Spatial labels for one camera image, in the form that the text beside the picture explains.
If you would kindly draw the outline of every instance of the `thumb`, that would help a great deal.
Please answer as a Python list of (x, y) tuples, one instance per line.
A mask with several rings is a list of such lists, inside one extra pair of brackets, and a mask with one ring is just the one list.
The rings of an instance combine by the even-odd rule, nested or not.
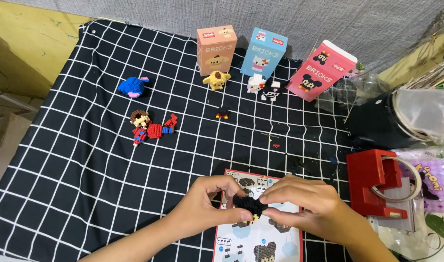
[(234, 224), (243, 221), (252, 221), (253, 215), (251, 212), (242, 208), (229, 208), (216, 210), (215, 215), (218, 225), (222, 224)]
[(304, 231), (308, 231), (308, 229), (311, 229), (314, 226), (312, 223), (314, 220), (314, 214), (307, 210), (298, 213), (290, 213), (280, 211), (274, 207), (268, 207), (262, 212), (262, 214), (272, 218), (279, 224), (295, 227)]

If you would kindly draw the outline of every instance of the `black and white grid cloth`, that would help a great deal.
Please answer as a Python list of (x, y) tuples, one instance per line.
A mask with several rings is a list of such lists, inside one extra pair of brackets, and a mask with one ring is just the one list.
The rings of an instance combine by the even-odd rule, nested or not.
[[(282, 177), (302, 157), (309, 172), (301, 175), (349, 200), (351, 147), (337, 105), (330, 113), (292, 93), (275, 102), (248, 94), (242, 49), (226, 87), (213, 92), (197, 71), (195, 39), (109, 21), (86, 23), (79, 36), (0, 181), (0, 254), (76, 261), (168, 214), (197, 177), (225, 168)], [(298, 66), (282, 59), (274, 80)], [(130, 76), (151, 81), (137, 99), (117, 91)], [(228, 119), (215, 118), (220, 106)], [(176, 132), (133, 146), (129, 116), (138, 109), (154, 123), (174, 113)], [(182, 239), (151, 261), (210, 262), (214, 236), (212, 228)], [(351, 261), (342, 246), (307, 233), (303, 248), (306, 262)]]

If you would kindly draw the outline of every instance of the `brick toy box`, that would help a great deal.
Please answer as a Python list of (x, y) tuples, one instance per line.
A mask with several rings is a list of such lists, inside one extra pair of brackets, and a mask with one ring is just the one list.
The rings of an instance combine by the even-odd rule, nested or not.
[(269, 78), (287, 49), (288, 38), (255, 27), (241, 73), (261, 74)]
[(358, 60), (324, 40), (291, 77), (287, 89), (311, 102), (356, 66)]
[(228, 72), (236, 46), (236, 34), (232, 26), (198, 29), (196, 47), (201, 76), (213, 71)]

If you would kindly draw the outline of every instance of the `logo on box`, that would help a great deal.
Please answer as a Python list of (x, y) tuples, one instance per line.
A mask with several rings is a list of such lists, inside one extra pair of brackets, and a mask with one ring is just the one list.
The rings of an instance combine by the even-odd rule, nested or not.
[(341, 65), (339, 65), (337, 63), (335, 63), (332, 67), (337, 69), (340, 72), (343, 72), (345, 70), (345, 68), (343, 68), (343, 66), (341, 66)]
[(273, 39), (272, 39), (272, 42), (273, 42), (273, 43), (276, 43), (276, 44), (279, 44), (279, 45), (283, 45), (283, 41), (282, 41), (282, 40), (279, 40), (279, 39), (277, 39), (277, 38), (273, 38)]
[(214, 33), (203, 33), (202, 37), (203, 38), (215, 37), (215, 34)]

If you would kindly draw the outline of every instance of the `black container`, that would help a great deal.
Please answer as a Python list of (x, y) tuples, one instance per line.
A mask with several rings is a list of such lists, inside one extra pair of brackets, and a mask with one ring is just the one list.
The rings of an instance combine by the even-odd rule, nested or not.
[(350, 112), (346, 125), (356, 148), (389, 150), (421, 142), (398, 118), (395, 95), (390, 90)]

